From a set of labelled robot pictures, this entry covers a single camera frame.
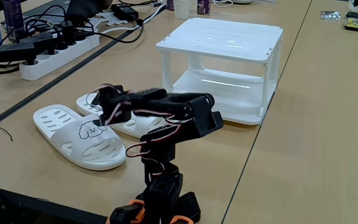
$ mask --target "robotic arm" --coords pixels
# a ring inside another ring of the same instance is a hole
[[[135,93],[122,86],[102,85],[91,103],[100,105],[103,114],[94,121],[98,126],[122,123],[136,116],[163,117],[167,125],[142,136],[140,143],[127,149],[127,156],[142,157],[146,189],[130,205],[116,208],[111,224],[191,224],[200,220],[201,211],[195,194],[180,195],[183,174],[170,163],[175,144],[202,138],[223,127],[219,112],[212,112],[214,98],[206,93],[167,93],[151,89]],[[128,155],[132,147],[140,153]]]

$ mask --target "white power strip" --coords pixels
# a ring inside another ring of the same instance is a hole
[[[100,36],[92,35],[85,40],[77,41],[75,45],[68,46],[65,50],[57,50],[57,54],[38,55],[35,65],[20,63],[20,76],[22,79],[35,81],[94,49],[100,44],[99,40]]]

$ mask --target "white slipper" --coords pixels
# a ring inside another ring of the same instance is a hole
[[[96,93],[89,94],[88,102],[92,102],[95,98]],[[77,99],[76,102],[78,111],[83,115],[89,114],[98,114],[101,115],[103,112],[97,110],[86,102],[86,95],[81,96]],[[134,136],[135,138],[140,138],[145,135],[148,131],[154,130],[161,126],[166,125],[166,122],[163,118],[157,117],[139,117],[135,116],[132,113],[132,117],[129,121],[125,123],[113,124],[111,125],[117,131],[120,131],[124,134]]]
[[[110,127],[97,127],[96,114],[81,117],[63,105],[39,109],[33,120],[58,152],[72,163],[90,170],[108,170],[124,163],[125,147]]]

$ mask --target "table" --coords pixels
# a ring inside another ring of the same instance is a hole
[[[45,4],[46,2],[49,1],[50,0],[31,0],[31,1],[23,2],[22,10],[28,11],[42,4]],[[157,8],[152,8],[150,6],[141,6],[137,8],[137,10],[139,11],[140,18],[146,18],[147,16],[154,13],[156,9]],[[0,21],[3,20],[4,20],[4,13],[3,11],[0,11]],[[131,22],[127,26],[132,27],[134,25],[135,24]],[[106,30],[110,28],[112,27],[108,27],[105,23],[99,26],[100,30]],[[123,35],[124,33],[125,33],[124,30],[117,30],[117,31],[110,32],[109,35],[113,37],[118,37]],[[7,111],[9,108],[12,108],[13,106],[15,106],[21,101],[27,102],[31,100],[31,98],[36,97],[36,95],[40,93],[36,93],[35,96],[31,96],[31,95],[34,94],[36,91],[42,92],[43,87],[48,85],[49,83],[53,81],[58,82],[58,80],[60,80],[61,78],[70,75],[70,73],[65,74],[65,72],[69,72],[70,69],[81,63],[83,60],[86,60],[87,58],[92,56],[92,54],[94,54],[95,52],[102,49],[106,50],[110,48],[112,46],[111,43],[115,43],[115,42],[112,42],[110,39],[107,38],[101,38],[100,45],[98,47],[94,48],[93,50],[90,50],[84,55],[78,57],[77,59],[71,61],[70,63],[60,67],[59,69],[49,73],[48,75],[34,82],[22,80],[20,78],[19,72],[0,75],[0,114],[3,113],[4,111]]]
[[[231,223],[358,223],[358,32],[313,0],[234,200]]]
[[[218,10],[213,7],[210,17],[283,27],[282,70],[309,3],[283,0],[276,5],[256,2]],[[293,12],[291,15],[285,14],[288,9]],[[174,19],[173,12],[162,12],[146,25],[140,41],[117,44],[1,122],[14,135],[14,142],[0,131],[0,164],[5,167],[0,168],[0,188],[101,215],[109,215],[112,209],[125,205],[143,191],[143,167],[138,159],[128,159],[123,166],[106,172],[84,170],[59,155],[36,129],[31,117],[39,108],[51,104],[75,110],[75,100],[101,83],[122,84],[136,90],[161,86],[161,56],[155,43],[182,22]],[[186,58],[172,56],[172,72],[178,77],[186,69]],[[210,60],[206,65],[230,72],[261,69],[225,60]],[[173,163],[184,174],[182,192],[197,194],[203,212],[201,223],[221,222],[258,129],[226,123],[210,136],[177,145]],[[123,134],[120,137],[126,146],[137,142]]]

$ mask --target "cup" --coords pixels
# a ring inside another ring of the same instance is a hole
[[[173,0],[175,18],[187,19],[189,17],[191,0]]]

